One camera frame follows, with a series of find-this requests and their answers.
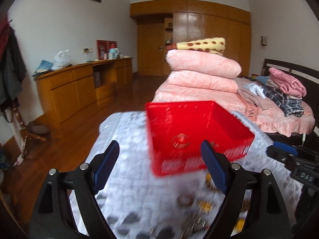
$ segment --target plaid clothing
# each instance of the plaid clothing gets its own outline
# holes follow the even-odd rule
[[[271,99],[285,114],[285,116],[293,115],[296,117],[301,117],[303,115],[304,109],[303,107],[296,105],[283,104],[280,100],[279,94],[267,87],[264,88],[264,94],[266,97]]]
[[[284,94],[281,90],[273,88],[273,87],[267,87],[269,90],[272,90],[277,93],[278,99],[281,101],[282,104],[288,104],[290,106],[301,106],[302,100],[298,99],[291,99],[287,94]]]

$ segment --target dark wooden headboard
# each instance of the dark wooden headboard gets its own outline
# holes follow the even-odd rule
[[[312,140],[315,144],[311,146],[311,148],[319,151],[319,71],[293,63],[265,59],[262,70],[263,76],[269,76],[270,67],[280,69],[281,71],[296,77],[306,87],[307,95],[303,98],[303,101],[312,108],[316,120],[312,132],[314,135],[307,139],[307,143],[309,142],[308,140]]]

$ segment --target red box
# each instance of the red box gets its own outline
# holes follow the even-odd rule
[[[244,157],[255,136],[216,102],[147,103],[149,155],[153,173],[172,175],[205,169],[204,140],[229,161]]]

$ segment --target wall socket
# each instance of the wall socket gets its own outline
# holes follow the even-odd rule
[[[93,49],[92,48],[84,48],[82,50],[82,53],[92,53],[93,52]]]

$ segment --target silver screw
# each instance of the silver screw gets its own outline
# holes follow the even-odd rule
[[[266,174],[267,176],[271,175],[271,171],[269,169],[265,169],[264,170],[264,174]]]
[[[49,175],[55,175],[56,173],[56,169],[52,168],[50,171],[49,171]]]
[[[80,169],[83,171],[86,170],[88,167],[89,167],[89,165],[87,163],[83,163],[80,165]]]
[[[239,164],[232,164],[232,168],[234,169],[234,170],[239,170],[240,169],[240,165]]]

